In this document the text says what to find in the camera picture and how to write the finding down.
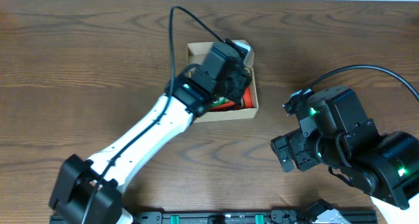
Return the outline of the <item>cardboard box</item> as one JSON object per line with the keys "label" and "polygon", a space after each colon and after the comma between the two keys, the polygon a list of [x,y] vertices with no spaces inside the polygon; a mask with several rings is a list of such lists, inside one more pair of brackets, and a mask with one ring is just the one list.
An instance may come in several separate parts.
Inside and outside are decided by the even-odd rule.
{"label": "cardboard box", "polygon": [[[249,97],[251,98],[251,107],[233,109],[229,111],[210,111],[205,115],[195,119],[195,122],[215,122],[215,121],[229,121],[238,119],[253,119],[259,110],[259,102],[257,97],[257,90],[255,85],[255,72],[253,68],[255,53],[246,40],[233,40],[238,46],[244,47],[247,45],[249,54],[246,56],[246,67],[249,68],[252,80],[249,88]],[[187,44],[187,63],[201,64],[206,54],[213,46],[213,42],[200,42]]]}

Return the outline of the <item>red utility knife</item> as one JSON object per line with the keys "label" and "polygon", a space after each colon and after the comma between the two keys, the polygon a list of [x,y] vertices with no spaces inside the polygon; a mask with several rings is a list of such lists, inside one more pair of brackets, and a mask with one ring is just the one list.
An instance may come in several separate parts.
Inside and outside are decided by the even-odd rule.
{"label": "red utility knife", "polygon": [[227,102],[223,103],[221,105],[212,107],[210,109],[211,112],[218,112],[218,111],[234,111],[234,110],[240,110],[243,108],[243,105],[241,103],[237,104],[235,102]]}

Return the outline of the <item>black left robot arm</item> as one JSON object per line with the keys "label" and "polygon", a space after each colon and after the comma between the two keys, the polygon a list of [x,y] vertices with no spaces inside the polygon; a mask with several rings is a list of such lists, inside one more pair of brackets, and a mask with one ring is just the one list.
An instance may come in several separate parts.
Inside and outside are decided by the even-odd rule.
{"label": "black left robot arm", "polygon": [[254,52],[245,41],[216,41],[199,64],[170,79],[165,93],[127,133],[82,160],[62,164],[49,207],[67,223],[133,223],[122,195],[166,143],[204,115],[218,98],[240,103],[251,82]]}

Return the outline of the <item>green tape roll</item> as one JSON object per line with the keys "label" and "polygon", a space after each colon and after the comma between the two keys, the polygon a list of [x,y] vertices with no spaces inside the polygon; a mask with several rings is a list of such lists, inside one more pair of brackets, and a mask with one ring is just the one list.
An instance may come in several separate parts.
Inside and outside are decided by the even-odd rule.
{"label": "green tape roll", "polygon": [[212,103],[212,107],[217,107],[218,105],[222,105],[222,104],[224,104],[225,103],[225,101],[226,101],[226,99],[224,98],[224,97],[220,97],[218,100],[215,100],[213,103]]}

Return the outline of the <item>red mini stapler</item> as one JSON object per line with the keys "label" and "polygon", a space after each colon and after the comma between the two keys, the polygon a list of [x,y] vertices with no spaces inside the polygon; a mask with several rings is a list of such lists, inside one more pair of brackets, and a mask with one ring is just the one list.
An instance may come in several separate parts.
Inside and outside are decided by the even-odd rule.
{"label": "red mini stapler", "polygon": [[251,99],[251,91],[249,87],[245,89],[242,99],[243,99],[243,105],[245,109],[249,109],[253,107],[253,103]]}

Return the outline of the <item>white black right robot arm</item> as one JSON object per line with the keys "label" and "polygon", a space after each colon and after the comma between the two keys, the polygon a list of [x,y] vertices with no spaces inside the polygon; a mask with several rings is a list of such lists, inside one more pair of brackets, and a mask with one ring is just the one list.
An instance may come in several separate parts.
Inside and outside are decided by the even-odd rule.
{"label": "white black right robot arm", "polygon": [[299,128],[270,146],[284,172],[318,164],[350,187],[369,195],[388,223],[418,222],[418,139],[397,131],[379,134],[348,87],[293,94],[283,108]]}

